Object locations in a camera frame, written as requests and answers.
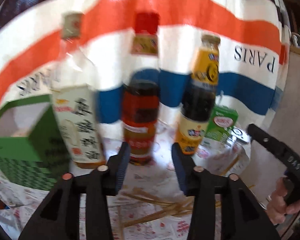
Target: red stripe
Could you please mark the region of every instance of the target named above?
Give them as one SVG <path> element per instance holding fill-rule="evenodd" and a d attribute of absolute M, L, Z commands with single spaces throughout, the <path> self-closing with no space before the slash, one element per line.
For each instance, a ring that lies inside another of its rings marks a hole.
<path fill-rule="evenodd" d="M 133 26 L 137 11 L 155 11 L 160 25 L 192 25 L 250 45 L 281 51 L 279 30 L 266 21 L 237 19 L 212 0 L 100 0 L 83 19 L 82 44 L 110 32 Z M 31 45 L 0 72 L 0 100 L 8 87 L 41 65 L 55 60 L 59 31 Z"/>
<path fill-rule="evenodd" d="M 282 44 L 281 45 L 281 51 L 280 51 L 280 56 L 279 56 L 279 64 L 284 65 L 284 64 L 287 63 L 288 49 L 289 49 L 288 44 Z"/>

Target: glass bottle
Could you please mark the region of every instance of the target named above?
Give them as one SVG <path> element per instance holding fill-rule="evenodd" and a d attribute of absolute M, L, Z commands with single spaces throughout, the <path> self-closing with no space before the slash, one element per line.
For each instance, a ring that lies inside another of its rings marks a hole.
<path fill-rule="evenodd" d="M 202 44 L 194 55 L 191 79 L 183 95 L 175 138 L 187 155 L 195 153 L 205 135 L 218 85 L 220 38 L 202 35 L 201 40 Z"/>
<path fill-rule="evenodd" d="M 96 67 L 80 49 L 82 15 L 64 16 L 51 94 L 60 133 L 72 160 L 80 168 L 94 169 L 106 161 L 95 114 Z"/>
<path fill-rule="evenodd" d="M 144 165 L 152 159 L 160 93 L 158 23 L 156 13 L 136 15 L 130 72 L 124 77 L 123 136 L 131 147 L 130 162 L 135 165 Z"/>

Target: striped fabric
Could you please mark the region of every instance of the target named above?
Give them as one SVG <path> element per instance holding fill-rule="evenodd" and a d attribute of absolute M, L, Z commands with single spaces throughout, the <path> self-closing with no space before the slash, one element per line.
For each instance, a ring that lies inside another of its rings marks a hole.
<path fill-rule="evenodd" d="M 5 0 L 0 9 L 0 105 L 49 93 L 62 14 L 82 11 L 82 47 L 97 66 L 100 128 L 121 138 L 122 77 L 139 11 L 160 15 L 160 120 L 172 125 L 202 31 L 221 37 L 218 93 L 239 123 L 271 122 L 284 89 L 290 30 L 282 0 Z"/>

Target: blue stripe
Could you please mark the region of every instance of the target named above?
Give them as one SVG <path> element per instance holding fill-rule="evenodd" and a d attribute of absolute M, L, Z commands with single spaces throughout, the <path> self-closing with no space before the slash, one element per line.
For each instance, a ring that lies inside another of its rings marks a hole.
<path fill-rule="evenodd" d="M 237 73 L 219 75 L 218 95 L 221 90 L 227 96 L 234 97 L 256 114 L 265 115 L 274 97 L 274 90 L 251 78 Z"/>
<path fill-rule="evenodd" d="M 189 77 L 189 75 L 161 71 L 159 75 L 161 103 L 169 107 L 179 106 Z M 248 109 L 260 115 L 265 115 L 270 106 L 276 109 L 275 105 L 279 102 L 276 97 L 274 98 L 273 89 L 237 73 L 219 75 L 218 95 L 221 90 L 225 95 L 238 99 Z M 113 123 L 121 118 L 122 92 L 123 87 L 119 87 L 99 93 L 97 112 L 101 123 Z"/>
<path fill-rule="evenodd" d="M 162 70 L 159 75 L 160 102 L 169 107 L 180 105 L 190 75 L 180 75 Z"/>
<path fill-rule="evenodd" d="M 138 72 L 135 72 L 133 76 L 131 77 L 131 80 L 140 80 L 140 79 L 145 79 L 145 80 L 151 80 L 157 85 L 159 84 L 159 76 L 160 72 L 157 69 L 153 68 L 147 68 L 140 70 Z"/>
<path fill-rule="evenodd" d="M 96 94 L 97 118 L 101 123 L 113 123 L 121 119 L 123 86 Z"/>
<path fill-rule="evenodd" d="M 282 98 L 282 94 L 283 94 L 283 91 L 279 87 L 276 86 L 274 88 L 274 96 L 273 96 L 273 99 L 272 99 L 272 102 L 270 105 L 270 108 L 272 110 L 274 110 L 274 111 L 277 110 L 279 103 L 281 101 L 281 98 Z"/>

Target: paper box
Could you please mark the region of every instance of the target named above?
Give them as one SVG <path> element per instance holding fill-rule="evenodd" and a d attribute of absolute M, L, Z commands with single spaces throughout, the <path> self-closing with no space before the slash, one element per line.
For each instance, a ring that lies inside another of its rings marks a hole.
<path fill-rule="evenodd" d="M 49 95 L 7 103 L 0 110 L 0 170 L 13 183 L 50 190 L 69 170 L 69 153 Z"/>
<path fill-rule="evenodd" d="M 237 119 L 238 113 L 235 109 L 215 105 L 209 119 L 207 132 L 201 144 L 223 150 L 223 146 L 230 136 Z"/>

